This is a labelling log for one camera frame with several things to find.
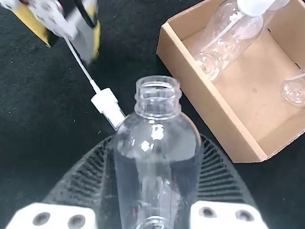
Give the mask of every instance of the black ribbed plastic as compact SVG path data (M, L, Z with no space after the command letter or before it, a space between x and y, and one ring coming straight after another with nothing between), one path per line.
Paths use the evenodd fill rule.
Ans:
M45 203L92 208L100 228L120 228L111 137L89 151L52 189ZM254 201L226 155L202 136L203 161L198 200L246 203Z
M203 161L197 183L198 200L255 203L227 156L207 137L202 136Z
M51 190L44 203L74 205L99 211L105 187L108 137L89 151Z

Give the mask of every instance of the yellow robot part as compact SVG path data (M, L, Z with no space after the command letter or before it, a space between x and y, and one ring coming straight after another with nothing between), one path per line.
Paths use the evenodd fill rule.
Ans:
M50 47L48 30L44 27L32 14L26 5L21 5L13 13L30 29L35 33L47 46Z

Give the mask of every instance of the bottle shoulder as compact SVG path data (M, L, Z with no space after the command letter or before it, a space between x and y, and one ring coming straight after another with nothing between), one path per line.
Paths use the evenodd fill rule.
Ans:
M114 137L115 151L129 158L187 160L201 147L199 132L183 113L168 120L129 115Z

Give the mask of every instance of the white robot part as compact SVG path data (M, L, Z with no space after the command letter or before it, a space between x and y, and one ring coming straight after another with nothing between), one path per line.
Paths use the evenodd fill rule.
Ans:
M30 0L29 9L35 18L56 36L69 39L76 36L76 23L67 22L58 0Z
M246 204L198 201L191 207L190 229L268 229L260 213Z
M16 212L6 229L97 229L94 211L75 206L34 203Z
M8 10L16 10L20 7L19 0L0 0L0 5Z
M82 1L84 8L96 6L96 0ZM30 0L29 9L35 18L56 36L67 37L73 40L78 33L78 25L83 17L79 10L75 8L66 18L58 0Z

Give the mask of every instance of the cardboard box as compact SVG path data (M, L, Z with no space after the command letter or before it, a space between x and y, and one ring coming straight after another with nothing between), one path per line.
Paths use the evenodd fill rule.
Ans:
M222 2L205 0L170 18L161 27L157 54L232 161L261 162L305 131L305 109L280 93L284 78L305 68L305 6L291 0L270 31L210 82L188 49Z

